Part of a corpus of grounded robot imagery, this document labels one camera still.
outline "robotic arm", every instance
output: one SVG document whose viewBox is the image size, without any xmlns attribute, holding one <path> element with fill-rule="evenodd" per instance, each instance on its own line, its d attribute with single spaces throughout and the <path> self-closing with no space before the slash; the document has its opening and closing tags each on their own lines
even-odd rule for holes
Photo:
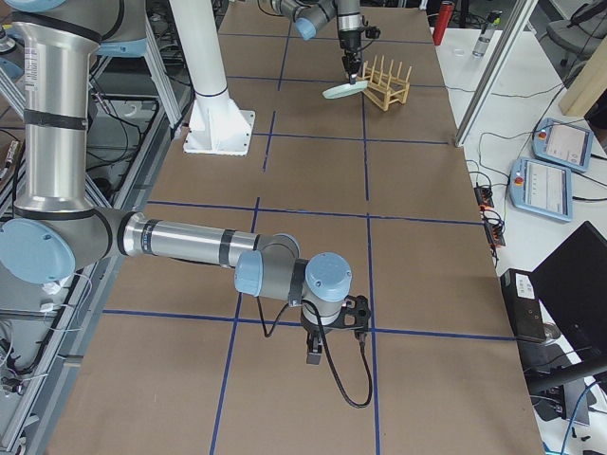
<svg viewBox="0 0 607 455">
<path fill-rule="evenodd" d="M 335 253 L 308 261 L 299 257 L 297 242 L 285 234 L 266 236 L 149 220 L 140 212 L 92 206 L 84 196 L 89 59 L 100 47 L 106 55 L 116 56 L 144 51 L 140 46 L 145 40 L 144 2 L 7 3 L 17 9 L 13 26 L 26 45 L 28 145 L 26 188 L 14 203 L 18 218 L 0 227 L 0 261 L 11 273 L 26 282 L 53 282 L 120 254 L 151 254 L 235 268 L 238 291 L 302 307 L 308 363 L 320 361 L 324 333 L 332 328 L 352 329 L 358 338 L 368 330 L 367 300 L 349 297 L 352 272 Z M 211 5 L 206 6 L 212 16 Z M 315 10 L 307 17 L 312 18 Z M 344 17 L 340 22 L 344 33 L 346 27 L 361 24 L 357 13 Z M 214 30 L 212 17 L 207 24 Z M 355 41 L 348 45 L 359 47 Z M 225 78 L 213 81 L 220 82 Z M 200 111 L 210 112 L 205 106 Z M 351 317 L 349 324 L 346 316 Z"/>
<path fill-rule="evenodd" d="M 318 31 L 338 17 L 338 38 L 343 49 L 343 69 L 350 84 L 355 84 L 360 71 L 361 35 L 379 38 L 379 28 L 369 26 L 360 14 L 360 0 L 319 0 L 306 4 L 300 0 L 267 0 L 278 14 L 290 18 L 302 38 L 314 38 Z"/>
</svg>

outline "black monitor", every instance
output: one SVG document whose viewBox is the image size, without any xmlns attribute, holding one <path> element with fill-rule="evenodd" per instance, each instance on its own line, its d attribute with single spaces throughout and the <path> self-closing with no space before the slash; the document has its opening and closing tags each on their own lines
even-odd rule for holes
<svg viewBox="0 0 607 455">
<path fill-rule="evenodd" d="M 582 361 L 607 355 L 607 240 L 583 223 L 530 275 L 536 296 Z M 607 373 L 595 374 L 607 391 Z"/>
</svg>

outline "white pillar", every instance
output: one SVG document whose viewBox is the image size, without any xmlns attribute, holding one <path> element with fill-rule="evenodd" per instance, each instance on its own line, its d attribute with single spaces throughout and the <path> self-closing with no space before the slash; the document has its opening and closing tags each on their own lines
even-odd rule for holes
<svg viewBox="0 0 607 455">
<path fill-rule="evenodd" d="M 230 98 L 211 0 L 171 0 L 171 9 L 196 91 L 183 150 L 246 155 L 255 113 Z"/>
</svg>

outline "plastic bottle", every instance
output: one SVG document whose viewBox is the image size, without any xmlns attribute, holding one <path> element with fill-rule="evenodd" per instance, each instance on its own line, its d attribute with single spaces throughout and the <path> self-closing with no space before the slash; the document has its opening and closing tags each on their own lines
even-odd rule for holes
<svg viewBox="0 0 607 455">
<path fill-rule="evenodd" d="M 493 37 L 493 33 L 497 26 L 500 25 L 500 16 L 502 15 L 501 11 L 493 10 L 487 16 L 487 20 L 483 24 L 483 28 L 481 28 L 481 34 L 476 40 L 476 46 L 474 50 L 472 50 L 472 55 L 474 57 L 483 57 L 485 52 L 487 52 L 487 48 L 489 47 L 489 42 Z"/>
</svg>

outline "blue tablet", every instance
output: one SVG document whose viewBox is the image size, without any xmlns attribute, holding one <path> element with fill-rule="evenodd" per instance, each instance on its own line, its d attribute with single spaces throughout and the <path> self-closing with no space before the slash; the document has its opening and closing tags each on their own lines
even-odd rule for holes
<svg viewBox="0 0 607 455">
<path fill-rule="evenodd" d="M 545 118 L 533 135 L 533 153 L 539 159 L 585 173 L 594 136 L 585 128 Z"/>
<path fill-rule="evenodd" d="M 537 159 L 519 158 L 509 186 L 515 207 L 561 221 L 573 218 L 571 169 Z"/>
</svg>

